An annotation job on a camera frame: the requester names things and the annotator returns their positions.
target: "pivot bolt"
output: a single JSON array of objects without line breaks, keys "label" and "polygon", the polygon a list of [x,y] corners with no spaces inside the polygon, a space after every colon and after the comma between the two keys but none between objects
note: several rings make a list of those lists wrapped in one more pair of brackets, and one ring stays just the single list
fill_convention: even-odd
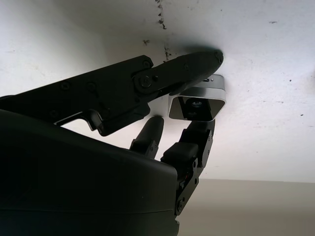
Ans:
[{"label": "pivot bolt", "polygon": [[144,76],[140,78],[140,84],[143,88],[148,88],[152,84],[152,80],[149,76]]}]

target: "black robotic arm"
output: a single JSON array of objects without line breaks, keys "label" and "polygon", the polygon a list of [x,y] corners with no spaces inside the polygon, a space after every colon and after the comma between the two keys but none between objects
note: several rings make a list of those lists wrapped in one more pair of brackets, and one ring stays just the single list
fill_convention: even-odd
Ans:
[{"label": "black robotic arm", "polygon": [[222,61],[212,51],[152,68],[140,56],[0,99],[1,235],[177,235],[175,219],[207,163],[214,121],[191,122],[160,162],[161,117],[148,120],[130,150],[59,126],[81,118],[109,135]]}]

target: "small camera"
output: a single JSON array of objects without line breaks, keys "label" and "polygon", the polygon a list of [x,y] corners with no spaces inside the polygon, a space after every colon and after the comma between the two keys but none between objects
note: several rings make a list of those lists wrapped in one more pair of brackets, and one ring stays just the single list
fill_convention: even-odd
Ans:
[{"label": "small camera", "polygon": [[212,121],[226,104],[224,77],[212,75],[201,83],[168,98],[172,119]]}]

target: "white wall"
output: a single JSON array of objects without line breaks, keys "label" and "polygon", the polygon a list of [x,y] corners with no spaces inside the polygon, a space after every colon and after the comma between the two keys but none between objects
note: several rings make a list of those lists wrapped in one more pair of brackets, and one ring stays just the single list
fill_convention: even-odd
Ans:
[{"label": "white wall", "polygon": [[[157,65],[164,47],[170,59],[218,47],[227,106],[202,177],[315,182],[314,12],[312,0],[1,0],[0,95],[142,54]],[[151,107],[165,116],[166,98]],[[128,148],[143,122],[107,138],[83,124],[67,127]],[[159,157],[186,126],[166,120]]]},{"label": "white wall", "polygon": [[180,236],[312,236],[315,184],[202,179]]}]

